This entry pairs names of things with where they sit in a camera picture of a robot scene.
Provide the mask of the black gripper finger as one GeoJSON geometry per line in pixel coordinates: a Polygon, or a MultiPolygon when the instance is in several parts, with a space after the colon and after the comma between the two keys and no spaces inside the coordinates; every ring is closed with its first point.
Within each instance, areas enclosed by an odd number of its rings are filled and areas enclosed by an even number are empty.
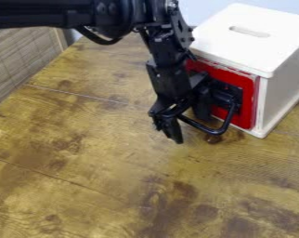
{"type": "Polygon", "coordinates": [[[152,116],[157,131],[162,131],[165,136],[177,144],[184,143],[184,136],[176,114],[154,114],[152,116]]]}
{"type": "Polygon", "coordinates": [[[196,92],[196,101],[193,104],[193,113],[196,117],[205,122],[211,120],[212,93],[208,86],[200,86],[196,92]]]}

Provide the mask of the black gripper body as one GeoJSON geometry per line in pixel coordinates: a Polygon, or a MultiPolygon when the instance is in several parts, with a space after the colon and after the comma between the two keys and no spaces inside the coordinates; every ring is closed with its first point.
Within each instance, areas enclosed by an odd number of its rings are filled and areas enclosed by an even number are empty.
{"type": "Polygon", "coordinates": [[[150,59],[146,63],[149,80],[156,93],[156,101],[149,109],[149,117],[154,114],[176,114],[188,109],[197,98],[198,86],[209,80],[208,73],[190,75],[185,61],[162,67],[150,59]]]}

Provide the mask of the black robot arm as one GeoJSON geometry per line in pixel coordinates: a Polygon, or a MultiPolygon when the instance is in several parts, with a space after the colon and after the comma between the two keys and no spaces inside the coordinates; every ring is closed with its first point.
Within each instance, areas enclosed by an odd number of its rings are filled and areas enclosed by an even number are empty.
{"type": "Polygon", "coordinates": [[[0,0],[0,31],[41,26],[74,29],[104,46],[138,33],[152,55],[146,69],[157,95],[149,109],[156,129],[177,143],[184,141],[180,123],[220,133],[184,116],[204,104],[208,74],[192,77],[185,69],[194,38],[177,0],[0,0]]]}

